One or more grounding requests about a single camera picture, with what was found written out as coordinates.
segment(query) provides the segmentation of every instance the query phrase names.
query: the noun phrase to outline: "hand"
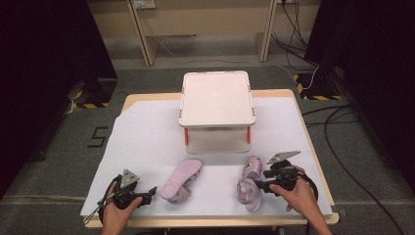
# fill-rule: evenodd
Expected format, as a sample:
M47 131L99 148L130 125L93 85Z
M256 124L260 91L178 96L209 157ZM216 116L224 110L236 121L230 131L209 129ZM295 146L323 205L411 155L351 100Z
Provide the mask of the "hand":
M116 186L116 182L111 186L107 197L113 193ZM120 210L116 207L112 198L107 199L107 204L104 209L103 231L105 235L121 234L124 228L127 226L128 218L132 212L141 204L143 198L136 198L128 208Z
M294 167L299 170L300 173L305 173L303 168L296 165L294 165ZM292 191L287 191L275 184L269 185L269 189L274 193L281 195L281 197L288 202L286 208L287 212L294 209L296 212L300 213L308 220L318 234L332 234L317 205L311 187L304 179L299 177L297 179L296 187Z

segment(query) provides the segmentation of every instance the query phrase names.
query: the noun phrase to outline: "white paper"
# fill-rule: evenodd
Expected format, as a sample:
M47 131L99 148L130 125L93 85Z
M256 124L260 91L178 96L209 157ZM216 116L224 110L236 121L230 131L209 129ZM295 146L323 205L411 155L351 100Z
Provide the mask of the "white paper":
M178 123L180 101L139 101L116 120L106 152L92 182L81 215L97 207L109 186L125 168L140 177L136 192L158 187L150 205L135 210L140 216L252 216L298 215L286 212L282 197L261 191L262 206L249 212L237 200L237 183L246 160L253 155L266 161L280 152L300 150L289 158L293 165L305 169L319 191L318 205L324 215L331 215L330 203L316 161L312 156L294 98L254 98L256 123L252 126L252 146L245 154L189 155L184 131ZM202 170L187 184L192 195L180 205L160 197L159 191L176 166L186 159L199 159Z

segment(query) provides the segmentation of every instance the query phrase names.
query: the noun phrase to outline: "black strap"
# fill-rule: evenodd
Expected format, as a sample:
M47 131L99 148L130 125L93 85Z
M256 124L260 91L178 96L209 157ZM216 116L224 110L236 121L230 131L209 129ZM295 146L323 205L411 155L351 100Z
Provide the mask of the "black strap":
M303 178L312 188L312 191L314 192L315 201L318 201L318 190L315 183L312 181L310 177L308 177L306 174L300 174L299 177Z
M108 193L110 192L111 186L113 186L114 182L120 181L121 178L122 178L122 175L119 174L117 177L113 179L113 181L111 181L110 185L105 191L103 199L100 202L98 202L98 207L99 207L98 216L100 216L101 223L103 223L104 221L104 209L105 209L105 206L107 205L107 197L108 197Z

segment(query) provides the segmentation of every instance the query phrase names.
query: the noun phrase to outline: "box lid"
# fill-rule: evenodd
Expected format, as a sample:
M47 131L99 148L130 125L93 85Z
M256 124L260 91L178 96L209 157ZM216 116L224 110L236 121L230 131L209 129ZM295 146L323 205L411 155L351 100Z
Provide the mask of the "box lid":
M245 71L189 72L184 75L181 126L248 126L254 123L251 86Z

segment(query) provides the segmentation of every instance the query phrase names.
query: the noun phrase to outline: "handheld controller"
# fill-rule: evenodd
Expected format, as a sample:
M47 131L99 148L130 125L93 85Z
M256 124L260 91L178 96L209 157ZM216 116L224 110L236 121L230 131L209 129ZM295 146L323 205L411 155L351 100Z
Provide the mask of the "handheld controller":
M265 193L273 193L276 197L280 196L274 193L269 185L276 184L281 186L283 189L292 191L296 187L297 179L299 177L303 178L312 188L314 197L318 200L318 190L315 183L302 171L296 169L287 158L298 154L300 151L296 152L287 152L278 154L276 156L281 158L275 158L275 156L268 161L269 164L272 164L269 170L265 170L263 175L265 178L274 178L269 181L256 181L255 184L258 189L262 189Z
M157 187L154 187L148 193L135 193L134 189L137 186L137 181L124 187L121 187L121 184L121 180L118 180L113 195L114 204L121 210L128 208L132 201L139 197L142 197L143 201L137 208L149 205L157 191Z
M120 210L128 208L132 201L138 197L142 197L143 201L137 208L149 205L152 202L153 196L156 194L157 187L152 188L148 193L135 193L134 189L137 186L137 181L139 179L140 178L137 175L128 169L124 170L123 175L119 174L116 178L113 179L107 188L104 198L98 203L98 215L100 216L101 222L104 220L104 208L107 205L107 201L109 199L112 199L115 206ZM115 189L113 193L108 196L109 191L115 182Z

